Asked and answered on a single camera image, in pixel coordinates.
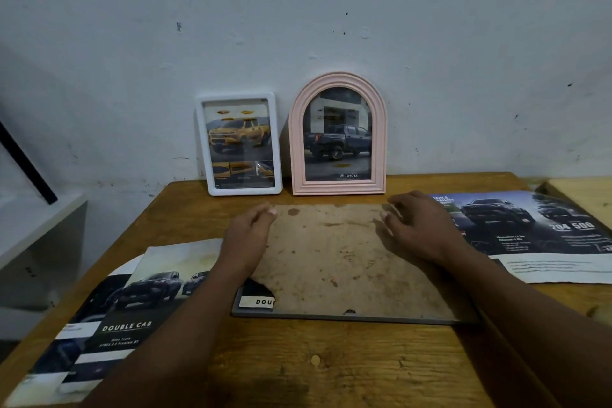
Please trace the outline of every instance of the photo of gray pickup truck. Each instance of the photo of gray pickup truck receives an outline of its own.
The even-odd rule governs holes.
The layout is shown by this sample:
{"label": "photo of gray pickup truck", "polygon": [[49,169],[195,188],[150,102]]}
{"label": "photo of gray pickup truck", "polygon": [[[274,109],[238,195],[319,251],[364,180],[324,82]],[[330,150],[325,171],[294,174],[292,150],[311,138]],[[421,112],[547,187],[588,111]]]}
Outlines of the photo of gray pickup truck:
{"label": "photo of gray pickup truck", "polygon": [[305,133],[304,149],[310,150],[317,161],[326,155],[332,160],[341,160],[345,153],[357,156],[361,152],[371,152],[372,135],[362,127],[329,126],[325,133]]}

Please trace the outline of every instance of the number 204 500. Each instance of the number 204 500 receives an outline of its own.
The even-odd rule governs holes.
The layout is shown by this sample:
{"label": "number 204 500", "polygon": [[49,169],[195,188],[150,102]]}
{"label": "number 204 500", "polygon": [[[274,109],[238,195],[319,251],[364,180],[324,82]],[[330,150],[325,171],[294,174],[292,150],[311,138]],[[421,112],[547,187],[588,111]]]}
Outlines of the number 204 500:
{"label": "number 204 500", "polygon": [[553,229],[555,229],[555,230],[569,230],[572,227],[574,229],[591,229],[592,227],[595,227],[593,225],[593,223],[591,223],[591,222],[571,222],[570,225],[571,225],[571,227],[568,226],[567,224],[554,224],[553,225]]}

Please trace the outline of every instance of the yellow pickup truck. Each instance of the yellow pickup truck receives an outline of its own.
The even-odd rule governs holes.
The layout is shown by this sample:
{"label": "yellow pickup truck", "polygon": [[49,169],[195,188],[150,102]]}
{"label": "yellow pickup truck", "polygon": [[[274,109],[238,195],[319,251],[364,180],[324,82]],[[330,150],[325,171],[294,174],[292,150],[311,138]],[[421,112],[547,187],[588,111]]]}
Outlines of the yellow pickup truck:
{"label": "yellow pickup truck", "polygon": [[224,118],[218,128],[208,133],[208,143],[217,153],[232,146],[247,144],[265,147],[270,142],[270,124],[260,123],[261,118]]}

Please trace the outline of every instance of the pink arched frame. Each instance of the pink arched frame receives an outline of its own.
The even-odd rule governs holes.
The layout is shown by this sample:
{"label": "pink arched frame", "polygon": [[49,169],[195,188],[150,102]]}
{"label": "pink arched frame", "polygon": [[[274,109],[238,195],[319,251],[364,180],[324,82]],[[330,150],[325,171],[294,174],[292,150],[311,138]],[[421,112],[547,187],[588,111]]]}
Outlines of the pink arched frame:
{"label": "pink arched frame", "polygon": [[[325,89],[347,87],[370,106],[372,113],[371,179],[357,181],[307,181],[304,165],[303,115],[310,101]],[[310,81],[297,95],[289,114],[291,180],[293,195],[384,194],[387,167],[387,110],[374,86],[356,74],[333,72]]]}

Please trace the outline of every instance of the forearm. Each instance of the forearm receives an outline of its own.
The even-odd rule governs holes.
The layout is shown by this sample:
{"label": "forearm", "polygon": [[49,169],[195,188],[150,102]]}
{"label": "forearm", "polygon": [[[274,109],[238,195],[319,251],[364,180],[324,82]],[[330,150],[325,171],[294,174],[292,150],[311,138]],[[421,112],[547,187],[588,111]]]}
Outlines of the forearm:
{"label": "forearm", "polygon": [[470,245],[443,265],[563,406],[612,403],[612,329],[541,294]]}
{"label": "forearm", "polygon": [[214,267],[203,284],[137,350],[111,371],[83,406],[149,406],[167,391],[199,390],[217,336],[242,278]]}

